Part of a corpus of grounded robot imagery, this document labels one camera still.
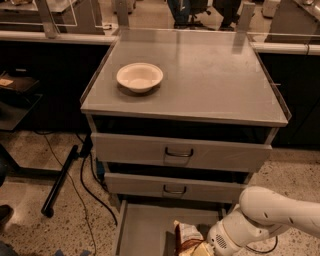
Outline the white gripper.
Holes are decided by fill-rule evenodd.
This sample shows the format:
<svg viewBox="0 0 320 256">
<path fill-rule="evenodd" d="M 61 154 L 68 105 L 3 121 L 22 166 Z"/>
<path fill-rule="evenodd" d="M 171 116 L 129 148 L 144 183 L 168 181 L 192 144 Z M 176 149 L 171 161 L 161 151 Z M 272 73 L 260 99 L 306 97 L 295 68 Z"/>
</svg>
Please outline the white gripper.
<svg viewBox="0 0 320 256">
<path fill-rule="evenodd" d="M 239 238 L 238 225 L 221 220 L 213 225 L 207 234 L 207 242 L 196 245 L 191 256 L 232 256 L 241 247 L 237 244 Z"/>
</svg>

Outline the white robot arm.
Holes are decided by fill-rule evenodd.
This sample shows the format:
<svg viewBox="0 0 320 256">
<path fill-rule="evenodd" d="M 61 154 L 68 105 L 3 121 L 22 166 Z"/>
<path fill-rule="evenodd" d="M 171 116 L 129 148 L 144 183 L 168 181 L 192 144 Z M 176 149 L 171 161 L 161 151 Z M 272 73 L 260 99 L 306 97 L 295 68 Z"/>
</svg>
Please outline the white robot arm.
<svg viewBox="0 0 320 256">
<path fill-rule="evenodd" d="M 276 237 L 290 227 L 319 238 L 320 204 L 250 186 L 241 192 L 234 210 L 210 228 L 192 256 L 232 256 L 248 244 Z"/>
</svg>

